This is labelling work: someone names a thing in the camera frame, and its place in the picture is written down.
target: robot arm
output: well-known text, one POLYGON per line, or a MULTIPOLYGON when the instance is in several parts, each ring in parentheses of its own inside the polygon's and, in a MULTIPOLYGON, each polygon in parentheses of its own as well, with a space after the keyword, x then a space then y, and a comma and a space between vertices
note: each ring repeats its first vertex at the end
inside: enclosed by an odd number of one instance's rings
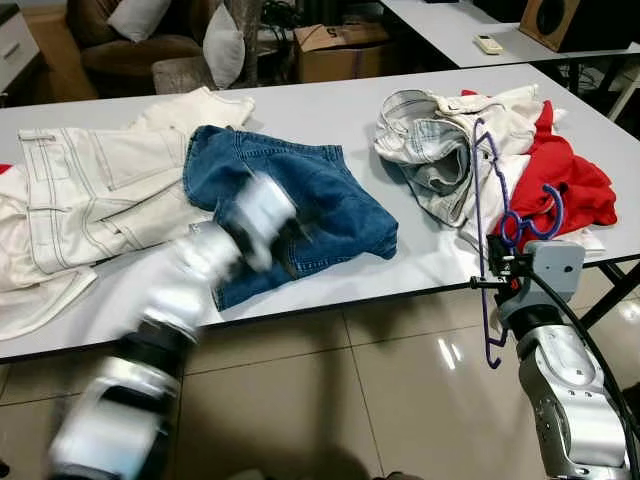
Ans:
POLYGON ((490 239, 491 245, 492 271, 507 279, 496 296, 499 318, 518 342, 520 383, 533 407, 547 475, 630 479, 623 424, 605 389, 601 366, 574 327, 562 321, 552 298, 526 273, 518 275, 518 262, 524 261, 568 301, 577 287, 584 249, 566 242, 531 242, 517 259, 496 255, 495 240, 492 244, 490 239))
POLYGON ((253 177, 225 229, 208 224, 161 253, 166 264, 120 339, 66 418, 51 451, 51 479, 161 478, 180 374, 197 328, 214 308, 211 291, 242 262, 271 266, 270 246, 295 219, 289 197, 269 177, 253 177))

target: blue jeans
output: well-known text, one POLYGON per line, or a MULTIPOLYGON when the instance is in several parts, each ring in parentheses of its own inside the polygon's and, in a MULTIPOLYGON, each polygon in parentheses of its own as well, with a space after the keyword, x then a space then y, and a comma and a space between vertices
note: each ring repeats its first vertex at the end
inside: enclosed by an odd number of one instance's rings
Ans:
POLYGON ((189 200, 214 212, 224 225, 233 199, 250 172, 264 172, 295 202, 304 237, 280 242, 268 272, 245 269, 215 292, 220 310, 369 252, 389 259, 396 253, 398 222, 358 184, 339 146, 307 146, 265 135, 200 127, 191 138, 184 168, 189 200))

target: speaker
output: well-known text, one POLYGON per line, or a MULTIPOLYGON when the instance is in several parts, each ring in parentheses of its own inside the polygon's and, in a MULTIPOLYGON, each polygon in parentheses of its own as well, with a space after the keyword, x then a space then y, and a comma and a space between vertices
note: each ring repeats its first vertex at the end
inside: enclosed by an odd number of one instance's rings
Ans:
POLYGON ((556 52, 628 48, 637 0, 529 0, 520 30, 556 52))
POLYGON ((476 7, 499 22, 519 22, 527 6, 527 0, 473 0, 476 7))

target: black cable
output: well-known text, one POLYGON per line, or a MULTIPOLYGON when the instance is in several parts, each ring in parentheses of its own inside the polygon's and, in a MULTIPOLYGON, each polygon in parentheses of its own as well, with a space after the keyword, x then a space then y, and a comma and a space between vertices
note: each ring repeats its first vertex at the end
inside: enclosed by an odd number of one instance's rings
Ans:
POLYGON ((569 317, 571 323, 578 331, 578 336, 581 340, 586 343, 591 350, 591 353, 596 358, 596 361, 600 364, 602 371, 604 372, 605 384, 607 385, 607 390, 609 391, 609 395, 613 398, 613 401, 616 404, 616 407, 620 411, 620 415, 622 416, 622 428, 624 430, 624 437, 627 444, 627 454, 629 455, 629 467, 631 470, 631 478, 633 480, 640 480, 640 469, 638 468, 638 455, 636 452, 635 441, 633 439, 633 435, 635 433, 638 436, 638 426, 635 425, 631 415, 629 414, 629 409, 627 408, 626 401, 622 396, 622 392, 620 391, 620 387, 618 387, 618 382, 609 368, 609 364, 604 359, 602 352, 596 345, 593 338, 587 331, 587 329, 582 325, 580 319, 576 316, 576 314, 571 310, 567 302, 565 302, 560 295, 558 295, 553 288, 549 286, 547 282, 545 282, 537 273, 533 271, 531 268, 527 268, 527 275, 531 277, 531 279, 536 282, 540 288, 542 288, 547 295, 551 297, 551 299, 558 305, 560 310, 564 312, 564 314, 569 317))

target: white pillow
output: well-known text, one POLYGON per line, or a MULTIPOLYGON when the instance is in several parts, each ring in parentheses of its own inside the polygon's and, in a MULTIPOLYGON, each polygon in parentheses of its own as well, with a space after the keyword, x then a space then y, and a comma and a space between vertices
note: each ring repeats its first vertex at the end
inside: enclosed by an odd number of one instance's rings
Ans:
POLYGON ((171 0, 122 0, 107 23, 132 42, 141 42, 155 32, 171 0))
POLYGON ((204 58, 218 88, 229 87, 240 76, 244 66, 244 48, 242 32, 221 2, 211 17, 202 42, 204 58))

